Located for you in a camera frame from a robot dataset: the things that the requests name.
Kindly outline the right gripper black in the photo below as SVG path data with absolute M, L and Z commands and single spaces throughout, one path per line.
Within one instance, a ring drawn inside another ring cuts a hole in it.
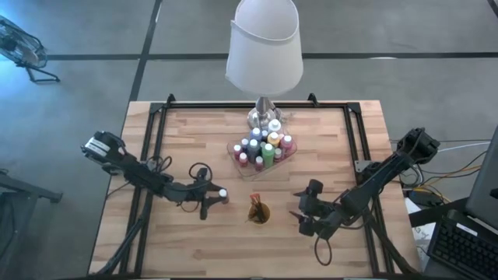
M 299 233 L 305 236 L 332 236 L 335 228 L 326 221 L 331 214 L 329 203 L 312 197 L 311 190 L 296 192 L 293 195 L 300 198 L 299 210 L 302 215 L 294 211 L 289 213 L 299 221 Z

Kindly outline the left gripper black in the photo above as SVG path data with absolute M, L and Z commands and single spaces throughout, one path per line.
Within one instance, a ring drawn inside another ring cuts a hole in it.
M 206 220 L 209 207 L 219 203 L 225 205 L 230 201 L 228 197 L 209 197 L 207 195 L 208 190 L 221 191 L 224 190 L 224 187 L 220 187 L 210 181 L 197 182 L 193 188 L 186 191 L 186 197 L 181 202 L 178 202 L 177 206 L 180 206 L 184 212 L 188 212 L 188 210 L 183 208 L 182 204 L 184 202 L 194 201 L 197 203 L 195 209 L 197 209 L 198 206 L 201 206 L 199 213 L 200 219 Z

